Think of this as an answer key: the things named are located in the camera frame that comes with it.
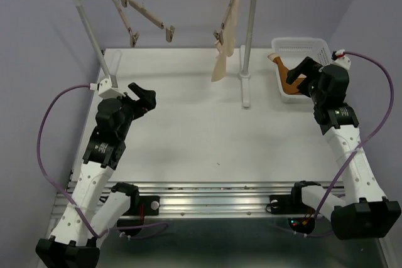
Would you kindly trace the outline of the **wooden clip hanger with underwear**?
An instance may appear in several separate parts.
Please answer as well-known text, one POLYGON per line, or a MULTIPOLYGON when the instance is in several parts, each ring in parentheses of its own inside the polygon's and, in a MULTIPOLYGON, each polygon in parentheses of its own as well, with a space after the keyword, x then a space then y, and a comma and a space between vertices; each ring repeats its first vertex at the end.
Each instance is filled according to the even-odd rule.
POLYGON ((234 7, 234 3, 235 3, 235 0, 230 0, 230 1, 229 1, 229 4, 228 4, 228 6, 227 6, 227 9, 226 9, 226 11, 225 11, 225 13, 224 13, 224 17, 223 17, 222 22, 221 22, 221 24, 220 24, 220 30, 218 30, 218 31, 215 30, 215 31, 213 32, 213 36, 215 37, 215 39, 216 39, 221 45, 222 45, 223 42, 224 42, 223 32, 224 32, 224 29, 225 29, 227 20, 229 19, 230 15, 231 15, 231 13, 232 13, 232 10, 233 10, 233 7, 234 7))

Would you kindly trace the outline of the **beige underwear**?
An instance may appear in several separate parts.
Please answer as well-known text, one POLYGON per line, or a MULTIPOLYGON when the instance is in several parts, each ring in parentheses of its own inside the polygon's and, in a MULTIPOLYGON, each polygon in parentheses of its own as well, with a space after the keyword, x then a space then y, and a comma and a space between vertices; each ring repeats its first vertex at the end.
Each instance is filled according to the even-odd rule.
POLYGON ((239 14, 239 3, 240 0, 231 1, 230 12, 225 22, 224 29, 222 30, 223 43, 221 43, 219 40, 217 40, 215 43, 219 54, 216 58, 211 82, 218 82, 226 76, 227 58, 233 55, 236 45, 236 28, 239 14))

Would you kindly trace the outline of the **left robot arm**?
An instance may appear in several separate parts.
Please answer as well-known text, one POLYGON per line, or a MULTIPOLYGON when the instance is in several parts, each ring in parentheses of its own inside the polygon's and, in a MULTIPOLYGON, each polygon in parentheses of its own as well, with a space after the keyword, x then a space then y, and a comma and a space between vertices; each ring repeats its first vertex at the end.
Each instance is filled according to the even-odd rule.
POLYGON ((68 205, 47 239, 39 239, 36 253, 46 267, 95 267, 100 247, 124 214, 139 209, 137 186, 118 183, 100 210, 96 209, 105 185, 125 151, 125 139, 134 120, 156 107, 156 92, 136 83, 128 86, 136 96, 117 93, 97 106, 96 126, 82 158, 79 180, 68 205))

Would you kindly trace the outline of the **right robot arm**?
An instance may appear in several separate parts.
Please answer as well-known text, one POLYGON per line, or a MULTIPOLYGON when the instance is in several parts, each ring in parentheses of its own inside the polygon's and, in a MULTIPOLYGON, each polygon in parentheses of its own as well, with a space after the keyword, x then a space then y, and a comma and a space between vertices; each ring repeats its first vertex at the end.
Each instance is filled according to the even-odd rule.
POLYGON ((340 240, 383 238, 401 207, 378 185, 363 149, 367 140, 360 138, 356 113, 345 102, 349 68, 347 55, 337 55, 329 65, 306 57, 287 74, 288 84, 305 76, 297 88, 311 98, 315 121, 339 167, 327 189, 313 181, 295 183, 289 204, 297 212, 310 207, 324 216, 340 240))

